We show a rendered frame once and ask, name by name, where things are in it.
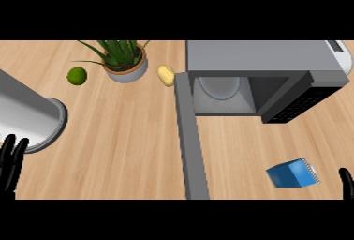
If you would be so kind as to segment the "grey microwave door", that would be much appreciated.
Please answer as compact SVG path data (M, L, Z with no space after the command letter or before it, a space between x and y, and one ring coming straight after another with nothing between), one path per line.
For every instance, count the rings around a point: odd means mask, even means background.
M176 74L175 96L186 183L186 198L189 200L208 200L211 198L208 179L195 119L189 75L186 73Z

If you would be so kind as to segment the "green lime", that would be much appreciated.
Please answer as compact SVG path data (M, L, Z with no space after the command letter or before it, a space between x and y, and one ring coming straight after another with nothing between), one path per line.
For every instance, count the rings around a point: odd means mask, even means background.
M67 75L68 82L73 85L83 85L88 80L88 71L83 67L74 67Z

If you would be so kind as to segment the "green potted plant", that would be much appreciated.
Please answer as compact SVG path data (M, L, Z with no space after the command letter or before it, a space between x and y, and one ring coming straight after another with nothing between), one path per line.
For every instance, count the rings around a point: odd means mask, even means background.
M79 41L99 56L101 61L88 60L88 63L104 67L108 77L117 83L133 83L138 81L148 70L148 57L145 45L136 40L99 40L101 50Z

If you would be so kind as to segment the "grey microwave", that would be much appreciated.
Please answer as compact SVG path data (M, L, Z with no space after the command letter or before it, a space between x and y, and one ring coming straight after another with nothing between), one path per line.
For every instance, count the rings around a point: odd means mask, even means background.
M349 84L328 40L191 40L195 114L285 124Z

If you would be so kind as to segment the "white appliance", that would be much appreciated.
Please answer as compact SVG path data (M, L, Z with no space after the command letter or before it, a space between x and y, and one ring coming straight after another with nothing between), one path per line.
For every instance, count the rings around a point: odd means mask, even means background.
M350 74L353 70L354 61L353 61L352 52L347 49L344 42L341 40L328 40L328 45L329 45L329 48L332 49L332 53L340 62L344 73Z

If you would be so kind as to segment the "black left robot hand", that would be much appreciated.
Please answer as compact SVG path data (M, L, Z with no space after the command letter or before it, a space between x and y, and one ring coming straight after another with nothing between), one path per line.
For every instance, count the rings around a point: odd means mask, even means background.
M0 147L0 201L15 200L15 190L29 143L29 138L15 142L15 135L11 134Z

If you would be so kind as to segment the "large silver cylinder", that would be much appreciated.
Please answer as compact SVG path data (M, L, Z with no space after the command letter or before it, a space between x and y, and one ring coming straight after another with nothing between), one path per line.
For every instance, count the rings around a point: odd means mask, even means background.
M57 141L67 127L68 109L52 97L36 91L0 69L0 141L9 134L30 139L26 150L33 154Z

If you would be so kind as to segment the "blue milk carton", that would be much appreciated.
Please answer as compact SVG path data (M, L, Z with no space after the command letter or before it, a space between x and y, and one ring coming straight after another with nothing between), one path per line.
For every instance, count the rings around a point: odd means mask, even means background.
M266 173L278 188L306 188L321 182L316 169L304 157L278 164Z

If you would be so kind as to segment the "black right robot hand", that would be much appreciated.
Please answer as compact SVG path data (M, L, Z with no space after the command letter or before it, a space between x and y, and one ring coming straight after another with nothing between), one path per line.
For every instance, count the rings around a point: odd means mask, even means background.
M347 168L340 168L340 175L343 179L343 198L354 200L354 180Z

